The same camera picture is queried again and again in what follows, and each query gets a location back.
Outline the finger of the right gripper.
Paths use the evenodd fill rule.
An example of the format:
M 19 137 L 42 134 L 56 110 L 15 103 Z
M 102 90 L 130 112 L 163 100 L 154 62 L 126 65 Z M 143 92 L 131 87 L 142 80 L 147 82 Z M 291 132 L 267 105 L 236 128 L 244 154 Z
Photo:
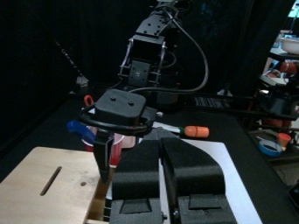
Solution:
M 175 134 L 167 129 L 156 128 L 144 136 L 144 140 L 160 140 L 167 137 L 175 137 Z
M 94 142 L 94 156 L 98 162 L 98 169 L 102 182 L 108 182 L 110 174 L 110 156 L 114 146 L 114 134 L 107 130 L 99 129 Z

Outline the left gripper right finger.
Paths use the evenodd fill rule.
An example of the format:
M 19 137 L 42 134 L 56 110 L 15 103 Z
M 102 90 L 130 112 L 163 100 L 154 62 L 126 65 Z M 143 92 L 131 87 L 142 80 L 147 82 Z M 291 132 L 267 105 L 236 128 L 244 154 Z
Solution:
M 162 147 L 171 224 L 238 224 L 216 160 L 178 138 L 164 138 Z

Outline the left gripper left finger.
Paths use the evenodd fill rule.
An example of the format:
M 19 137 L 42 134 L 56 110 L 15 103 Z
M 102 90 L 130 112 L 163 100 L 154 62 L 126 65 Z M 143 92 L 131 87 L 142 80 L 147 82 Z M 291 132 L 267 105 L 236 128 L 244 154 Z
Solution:
M 159 143 L 143 140 L 122 157 L 112 179 L 110 224 L 163 224 Z

